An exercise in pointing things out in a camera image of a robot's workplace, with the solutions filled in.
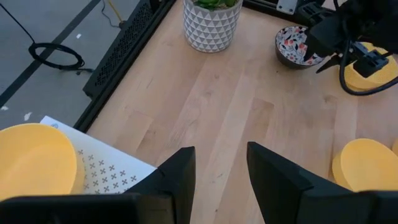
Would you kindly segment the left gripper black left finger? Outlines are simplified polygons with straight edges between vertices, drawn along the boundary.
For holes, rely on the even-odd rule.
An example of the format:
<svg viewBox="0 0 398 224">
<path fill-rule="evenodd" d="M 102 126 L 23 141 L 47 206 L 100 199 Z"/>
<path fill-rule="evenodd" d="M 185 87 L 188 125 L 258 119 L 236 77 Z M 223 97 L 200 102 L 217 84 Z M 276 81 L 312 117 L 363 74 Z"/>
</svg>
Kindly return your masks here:
<svg viewBox="0 0 398 224">
<path fill-rule="evenodd" d="M 0 224 L 189 224 L 195 181 L 195 148 L 183 147 L 122 194 L 7 199 Z"/>
</svg>

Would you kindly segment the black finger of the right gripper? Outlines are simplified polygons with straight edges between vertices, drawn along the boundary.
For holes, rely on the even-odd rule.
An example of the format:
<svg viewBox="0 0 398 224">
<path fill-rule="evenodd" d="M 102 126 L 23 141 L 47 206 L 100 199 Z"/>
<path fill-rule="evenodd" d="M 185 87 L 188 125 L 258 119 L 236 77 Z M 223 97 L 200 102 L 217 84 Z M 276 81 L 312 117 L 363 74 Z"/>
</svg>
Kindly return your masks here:
<svg viewBox="0 0 398 224">
<path fill-rule="evenodd" d="M 389 52 L 369 42 L 362 42 L 360 49 L 361 54 L 353 64 L 353 68 L 364 78 L 369 78 L 389 62 Z"/>
<path fill-rule="evenodd" d="M 317 70 L 317 73 L 320 73 L 320 72 L 322 72 L 330 67 L 333 67 L 335 65 L 339 65 L 340 62 L 341 62 L 341 57 L 339 55 L 335 54 Z"/>
</svg>

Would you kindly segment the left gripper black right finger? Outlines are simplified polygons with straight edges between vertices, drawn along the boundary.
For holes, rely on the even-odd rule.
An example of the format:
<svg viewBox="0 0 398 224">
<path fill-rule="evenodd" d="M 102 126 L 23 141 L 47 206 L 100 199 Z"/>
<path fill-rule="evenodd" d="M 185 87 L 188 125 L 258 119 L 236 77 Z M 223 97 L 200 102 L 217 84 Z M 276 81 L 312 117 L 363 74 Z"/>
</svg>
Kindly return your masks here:
<svg viewBox="0 0 398 224">
<path fill-rule="evenodd" d="M 253 141 L 247 164 L 266 224 L 398 224 L 398 191 L 352 192 Z"/>
</svg>

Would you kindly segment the yellow plastic mini bowl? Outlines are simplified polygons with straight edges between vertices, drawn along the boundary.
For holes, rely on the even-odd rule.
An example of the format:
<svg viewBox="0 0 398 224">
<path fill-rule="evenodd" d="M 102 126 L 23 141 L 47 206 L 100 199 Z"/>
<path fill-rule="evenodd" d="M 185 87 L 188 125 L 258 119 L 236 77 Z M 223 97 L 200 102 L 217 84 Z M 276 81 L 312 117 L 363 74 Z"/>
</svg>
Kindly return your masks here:
<svg viewBox="0 0 398 224">
<path fill-rule="evenodd" d="M 398 84 L 398 62 L 389 52 L 389 62 L 381 70 L 369 78 L 362 77 L 353 64 L 360 56 L 361 42 L 350 45 L 348 51 L 343 54 L 340 62 L 339 81 L 342 89 L 350 95 L 368 96 L 384 91 Z"/>
<path fill-rule="evenodd" d="M 332 173 L 353 192 L 398 190 L 398 155 L 373 139 L 354 139 L 333 159 Z"/>
<path fill-rule="evenodd" d="M 0 201 L 84 192 L 85 168 L 71 140 L 46 124 L 0 130 Z"/>
</svg>

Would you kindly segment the black bowl with floral interior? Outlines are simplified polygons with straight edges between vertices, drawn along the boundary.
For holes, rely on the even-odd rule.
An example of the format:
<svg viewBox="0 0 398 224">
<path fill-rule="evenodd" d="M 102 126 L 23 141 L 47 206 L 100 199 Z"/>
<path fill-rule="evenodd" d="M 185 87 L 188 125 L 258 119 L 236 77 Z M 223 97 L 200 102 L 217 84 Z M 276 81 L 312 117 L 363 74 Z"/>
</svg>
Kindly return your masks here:
<svg viewBox="0 0 398 224">
<path fill-rule="evenodd" d="M 278 31 L 275 36 L 275 54 L 281 64 L 291 69 L 300 70 L 324 61 L 324 58 L 317 54 L 313 54 L 305 60 L 307 53 L 306 30 L 307 28 L 302 26 L 288 26 Z"/>
</svg>

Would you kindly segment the white perforated metal shelf rack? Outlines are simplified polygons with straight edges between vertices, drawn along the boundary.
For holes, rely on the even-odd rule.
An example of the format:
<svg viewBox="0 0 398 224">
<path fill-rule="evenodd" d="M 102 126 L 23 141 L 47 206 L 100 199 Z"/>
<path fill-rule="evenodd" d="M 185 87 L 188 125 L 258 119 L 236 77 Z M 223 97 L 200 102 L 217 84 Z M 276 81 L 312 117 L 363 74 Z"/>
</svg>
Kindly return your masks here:
<svg viewBox="0 0 398 224">
<path fill-rule="evenodd" d="M 49 116 L 45 116 L 41 123 L 57 128 L 71 140 L 85 166 L 85 194 L 122 194 L 156 170 L 154 166 Z"/>
</svg>

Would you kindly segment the green plant in patterned pot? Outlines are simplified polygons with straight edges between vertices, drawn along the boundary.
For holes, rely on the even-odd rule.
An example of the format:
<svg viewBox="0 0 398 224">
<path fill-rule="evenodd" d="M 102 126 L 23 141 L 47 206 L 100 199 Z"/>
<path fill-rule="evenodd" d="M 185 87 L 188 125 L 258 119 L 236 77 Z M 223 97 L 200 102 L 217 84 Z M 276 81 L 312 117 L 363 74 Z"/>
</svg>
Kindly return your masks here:
<svg viewBox="0 0 398 224">
<path fill-rule="evenodd" d="M 188 43 L 216 53 L 232 42 L 243 0 L 183 0 L 183 29 Z"/>
</svg>

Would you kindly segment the silver metal bracket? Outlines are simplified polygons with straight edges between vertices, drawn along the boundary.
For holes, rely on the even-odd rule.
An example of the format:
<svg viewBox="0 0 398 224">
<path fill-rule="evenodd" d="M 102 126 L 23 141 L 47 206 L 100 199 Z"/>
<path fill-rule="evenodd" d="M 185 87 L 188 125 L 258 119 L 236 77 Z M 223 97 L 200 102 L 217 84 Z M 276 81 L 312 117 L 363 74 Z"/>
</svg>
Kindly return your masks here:
<svg viewBox="0 0 398 224">
<path fill-rule="evenodd" d="M 299 0 L 278 0 L 276 9 L 284 14 L 293 15 Z"/>
</svg>

